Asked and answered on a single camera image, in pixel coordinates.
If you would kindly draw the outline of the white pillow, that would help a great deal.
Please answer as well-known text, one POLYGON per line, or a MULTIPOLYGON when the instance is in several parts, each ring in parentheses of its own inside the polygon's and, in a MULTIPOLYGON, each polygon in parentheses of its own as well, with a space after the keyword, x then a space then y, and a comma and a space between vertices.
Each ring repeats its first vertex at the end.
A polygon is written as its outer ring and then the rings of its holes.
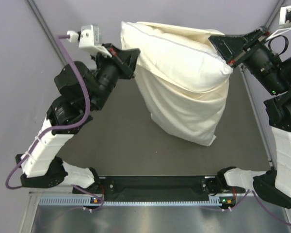
POLYGON ((139 48, 138 65, 193 93, 207 93, 226 83, 233 72, 210 43, 217 30, 150 22, 122 22, 126 49, 139 48))

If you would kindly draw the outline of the cream pillowcase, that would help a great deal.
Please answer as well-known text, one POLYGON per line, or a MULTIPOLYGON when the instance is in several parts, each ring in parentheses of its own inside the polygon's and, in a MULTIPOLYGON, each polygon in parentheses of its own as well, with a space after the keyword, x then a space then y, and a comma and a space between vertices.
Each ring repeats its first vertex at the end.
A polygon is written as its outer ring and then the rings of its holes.
POLYGON ((151 119, 170 135, 202 146, 215 140, 223 115, 229 79, 207 93, 193 93, 171 84, 137 64, 135 81, 151 119))

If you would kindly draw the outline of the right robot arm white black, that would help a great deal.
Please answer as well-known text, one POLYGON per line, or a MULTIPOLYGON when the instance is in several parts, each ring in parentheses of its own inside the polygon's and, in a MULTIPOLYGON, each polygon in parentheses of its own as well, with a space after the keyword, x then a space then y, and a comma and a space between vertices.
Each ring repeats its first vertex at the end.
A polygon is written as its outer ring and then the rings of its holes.
POLYGON ((211 35, 209 41, 227 64, 244 65, 272 97, 264 102, 275 137, 276 167, 268 171, 230 166, 217 173, 217 187, 254 191, 262 200, 291 208, 291 57, 273 51, 274 36, 265 27, 243 35, 211 35))

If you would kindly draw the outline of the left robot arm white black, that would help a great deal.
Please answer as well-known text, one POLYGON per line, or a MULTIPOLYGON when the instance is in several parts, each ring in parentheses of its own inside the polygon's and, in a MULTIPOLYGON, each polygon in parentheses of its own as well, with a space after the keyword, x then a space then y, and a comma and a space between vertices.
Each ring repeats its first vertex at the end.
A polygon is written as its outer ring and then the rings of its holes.
POLYGON ((134 78, 139 49, 121 50, 113 44, 103 44, 103 48, 107 54, 98 52, 91 57, 96 69, 71 61, 55 77, 60 96, 47 110, 41 131, 28 151, 16 156, 23 170, 23 187, 51 188, 63 184, 73 186, 74 193, 99 190, 101 182, 94 168, 72 166, 58 152, 93 119, 92 111, 103 108, 118 80, 134 78))

